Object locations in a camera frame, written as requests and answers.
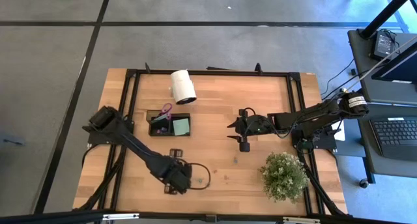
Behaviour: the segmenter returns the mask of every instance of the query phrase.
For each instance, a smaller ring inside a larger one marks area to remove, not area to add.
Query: potted plant
[[[302,162],[286,152],[271,153],[266,159],[266,165],[259,170],[262,173],[264,192],[275,202],[290,199],[295,203],[309,182]]]

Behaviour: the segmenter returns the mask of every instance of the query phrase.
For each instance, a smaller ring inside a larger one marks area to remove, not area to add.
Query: computer screen
[[[378,72],[373,79],[398,83],[417,83],[417,42],[407,48]]]

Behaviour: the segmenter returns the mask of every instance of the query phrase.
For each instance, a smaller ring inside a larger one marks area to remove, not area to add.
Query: floor
[[[0,21],[96,21],[102,1],[0,0]],[[81,126],[98,107],[108,68],[144,68],[147,62],[153,69],[253,70],[261,63],[265,71],[314,72],[324,91],[327,80],[352,60],[347,31],[356,29],[354,23],[371,21],[387,4],[387,0],[109,0],[104,21],[344,24],[101,27],[46,212],[72,207],[87,142]],[[399,13],[409,32],[417,33],[417,15],[411,5],[406,3]],[[388,21],[397,22],[397,18]],[[401,32],[399,27],[391,29]],[[92,32],[89,26],[0,26],[0,132],[25,139],[24,147],[4,144],[0,148],[0,216],[32,212]],[[329,89],[347,78],[349,74],[343,73]],[[338,162],[350,214],[417,222],[413,212],[417,210],[417,179],[376,176],[375,185],[361,189],[356,183],[365,177],[362,160],[339,157]]]

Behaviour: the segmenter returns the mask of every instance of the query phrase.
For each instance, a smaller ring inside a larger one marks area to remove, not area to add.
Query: purple scissors
[[[161,113],[158,115],[158,117],[166,114],[167,119],[171,120],[171,113],[170,113],[171,109],[172,109],[172,104],[170,104],[170,103],[164,104],[164,106],[162,106]]]

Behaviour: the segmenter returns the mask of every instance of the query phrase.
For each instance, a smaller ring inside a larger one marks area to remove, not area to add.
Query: wooden tabletop
[[[110,105],[118,108],[126,69],[109,69],[100,107]],[[239,152],[238,143],[227,135],[236,135],[234,129],[226,128],[238,117],[238,110],[252,107],[257,114],[290,112],[286,80],[284,77],[242,76],[190,76],[197,100],[186,105],[175,105],[169,87],[169,75],[142,74],[133,120],[134,135],[150,149],[169,154],[169,149],[183,149],[183,159],[202,163],[211,172],[209,188],[188,190],[184,195],[164,194],[164,185],[155,179],[145,163],[128,150],[121,180],[117,210],[165,213],[204,214],[259,214],[259,215],[306,215],[301,196],[295,204],[290,201],[275,203],[263,193],[263,182],[258,168],[265,164],[271,153],[291,153],[291,138],[280,139],[276,135],[249,137],[249,153]],[[321,101],[317,79],[314,74],[301,74],[306,106]],[[129,106],[133,79],[126,103]],[[293,83],[295,99],[296,88]],[[151,137],[146,111],[161,109],[165,103],[173,104],[173,113],[191,114],[191,136]],[[81,172],[74,208],[85,203],[103,179],[109,146],[100,145],[91,150]],[[345,199],[335,159],[325,150],[315,150],[317,169],[322,187],[338,208],[346,212]],[[204,186],[207,172],[193,167],[192,186]],[[310,194],[313,211],[317,212],[314,189]],[[111,188],[106,207],[111,199]]]

